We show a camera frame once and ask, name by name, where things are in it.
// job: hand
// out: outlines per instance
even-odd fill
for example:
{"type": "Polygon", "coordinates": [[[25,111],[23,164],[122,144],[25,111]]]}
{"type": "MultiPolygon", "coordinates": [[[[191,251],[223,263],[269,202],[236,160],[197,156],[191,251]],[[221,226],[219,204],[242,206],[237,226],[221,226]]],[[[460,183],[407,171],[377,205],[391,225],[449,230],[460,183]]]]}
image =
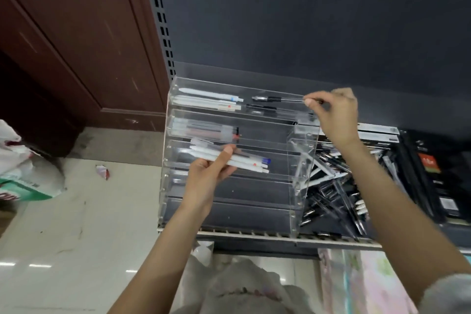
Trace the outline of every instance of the hand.
{"type": "Polygon", "coordinates": [[[216,185],[237,169],[226,165],[235,148],[235,144],[228,144],[214,162],[198,158],[190,165],[180,206],[188,211],[196,211],[201,215],[201,222],[209,215],[216,185]]]}
{"type": "Polygon", "coordinates": [[[338,150],[361,143],[357,125],[358,102],[351,88],[313,92],[305,95],[303,99],[306,106],[317,114],[323,132],[338,150]],[[330,110],[325,110],[314,99],[329,102],[330,110]]]}

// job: clothing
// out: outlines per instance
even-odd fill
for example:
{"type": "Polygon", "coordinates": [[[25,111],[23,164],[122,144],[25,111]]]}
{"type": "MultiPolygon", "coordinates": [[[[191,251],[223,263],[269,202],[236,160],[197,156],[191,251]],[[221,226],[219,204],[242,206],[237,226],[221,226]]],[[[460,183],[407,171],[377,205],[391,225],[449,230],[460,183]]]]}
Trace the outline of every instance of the clothing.
{"type": "MultiPolygon", "coordinates": [[[[279,275],[248,259],[216,272],[190,256],[177,297],[183,306],[172,314],[312,313],[301,288],[283,286],[279,275]]],[[[471,314],[471,275],[437,281],[425,292],[419,313],[471,314]]]]}

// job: person's left hand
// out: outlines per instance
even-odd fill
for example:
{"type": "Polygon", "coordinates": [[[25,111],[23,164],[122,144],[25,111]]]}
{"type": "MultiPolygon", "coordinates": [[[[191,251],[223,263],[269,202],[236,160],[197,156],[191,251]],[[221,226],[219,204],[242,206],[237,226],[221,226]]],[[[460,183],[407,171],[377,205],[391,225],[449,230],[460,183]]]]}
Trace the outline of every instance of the person's left hand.
{"type": "Polygon", "coordinates": [[[235,144],[225,145],[214,162],[198,158],[190,165],[181,207],[197,211],[201,221],[209,215],[216,185],[237,169],[226,165],[235,148],[235,144]]]}

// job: dark gray wall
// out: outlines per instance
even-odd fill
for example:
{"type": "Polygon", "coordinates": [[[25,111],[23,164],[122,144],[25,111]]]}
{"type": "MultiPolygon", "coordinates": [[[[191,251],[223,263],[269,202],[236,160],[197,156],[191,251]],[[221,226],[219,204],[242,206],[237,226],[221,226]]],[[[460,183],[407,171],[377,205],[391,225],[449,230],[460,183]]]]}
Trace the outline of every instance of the dark gray wall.
{"type": "Polygon", "coordinates": [[[471,0],[164,0],[164,7],[174,59],[186,69],[304,79],[309,90],[355,86],[369,95],[360,97],[364,120],[471,134],[471,0]]]}

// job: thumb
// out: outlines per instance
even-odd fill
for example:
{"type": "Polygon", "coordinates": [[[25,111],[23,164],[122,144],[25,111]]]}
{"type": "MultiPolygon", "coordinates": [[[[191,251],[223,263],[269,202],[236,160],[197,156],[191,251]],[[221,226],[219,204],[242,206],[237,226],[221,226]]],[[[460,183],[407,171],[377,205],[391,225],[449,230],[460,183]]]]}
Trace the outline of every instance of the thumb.
{"type": "Polygon", "coordinates": [[[216,175],[219,175],[222,168],[224,168],[227,162],[229,161],[229,159],[231,159],[232,152],[233,152],[233,149],[231,147],[226,146],[224,150],[221,151],[221,154],[219,154],[219,156],[216,158],[214,163],[211,164],[209,169],[215,172],[216,175]]]}
{"type": "Polygon", "coordinates": [[[327,115],[327,111],[322,108],[322,106],[312,98],[306,98],[304,104],[312,109],[319,118],[324,118],[327,115]]]}

